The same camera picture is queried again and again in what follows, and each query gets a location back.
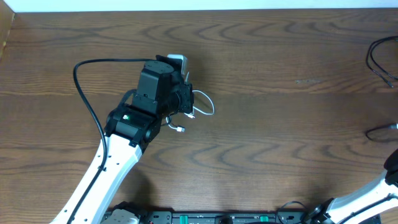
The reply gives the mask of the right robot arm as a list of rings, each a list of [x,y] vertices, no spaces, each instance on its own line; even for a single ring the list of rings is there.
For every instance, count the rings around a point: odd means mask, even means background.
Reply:
[[[344,197],[331,198],[309,212],[303,223],[361,223],[397,206],[397,151],[370,183]]]

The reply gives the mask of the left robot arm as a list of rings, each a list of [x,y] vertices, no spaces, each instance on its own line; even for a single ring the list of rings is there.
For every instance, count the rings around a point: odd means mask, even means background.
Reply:
[[[148,144],[177,113],[193,110],[187,58],[145,59],[137,88],[125,93],[100,126],[101,142],[87,172],[53,223],[99,223]]]

